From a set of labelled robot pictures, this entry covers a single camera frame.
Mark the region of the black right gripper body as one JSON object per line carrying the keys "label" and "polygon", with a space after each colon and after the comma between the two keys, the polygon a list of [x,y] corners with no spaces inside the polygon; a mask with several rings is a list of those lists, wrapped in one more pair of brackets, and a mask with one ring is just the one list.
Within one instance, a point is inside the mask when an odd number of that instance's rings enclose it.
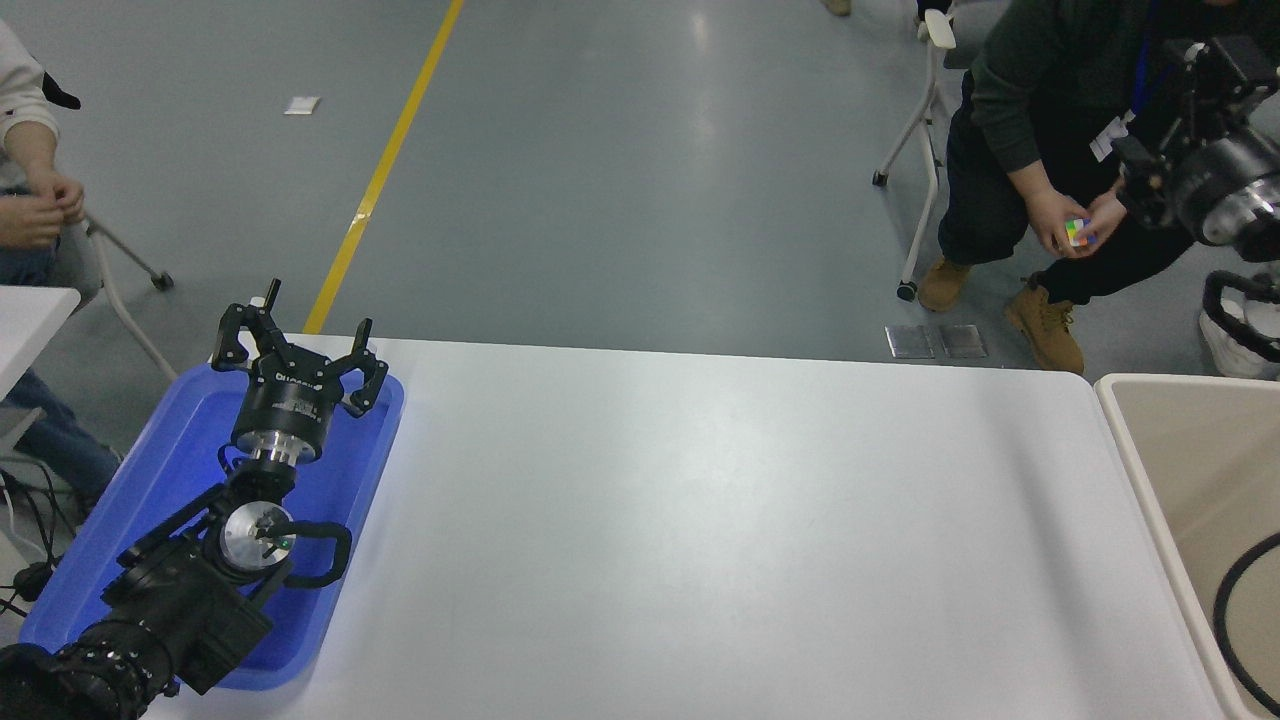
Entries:
{"label": "black right gripper body", "polygon": [[1194,237],[1276,237],[1277,142],[1247,128],[1196,150],[1172,173],[1172,205]]}

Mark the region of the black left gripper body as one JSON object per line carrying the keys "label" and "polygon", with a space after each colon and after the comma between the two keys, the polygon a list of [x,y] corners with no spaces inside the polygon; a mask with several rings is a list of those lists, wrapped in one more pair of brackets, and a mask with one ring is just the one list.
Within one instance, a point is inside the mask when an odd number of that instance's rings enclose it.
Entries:
{"label": "black left gripper body", "polygon": [[251,446],[253,436],[282,433],[307,446],[326,441],[334,407],[339,404],[339,380],[315,372],[292,375],[270,363],[250,368],[250,387],[232,430],[238,446]]}

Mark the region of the person's hand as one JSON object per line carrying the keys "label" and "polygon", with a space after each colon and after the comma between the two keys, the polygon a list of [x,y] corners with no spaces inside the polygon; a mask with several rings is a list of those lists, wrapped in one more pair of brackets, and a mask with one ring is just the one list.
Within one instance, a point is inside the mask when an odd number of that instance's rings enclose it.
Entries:
{"label": "person's hand", "polygon": [[1087,208],[1089,217],[1083,229],[1088,240],[1084,250],[1096,251],[1115,233],[1126,218],[1128,210],[1117,197],[1116,190],[1098,195]]}
{"label": "person's hand", "polygon": [[1055,258],[1079,259],[1089,252],[1088,246],[1074,246],[1068,237],[1068,223],[1089,220],[1089,213],[1057,190],[1032,190],[1024,204],[1029,225],[1041,246]]}
{"label": "person's hand", "polygon": [[64,214],[52,201],[32,196],[1,197],[3,250],[50,249],[64,225]]}
{"label": "person's hand", "polygon": [[84,188],[79,181],[51,167],[27,170],[26,178],[32,195],[50,201],[61,213],[65,224],[84,219]]}

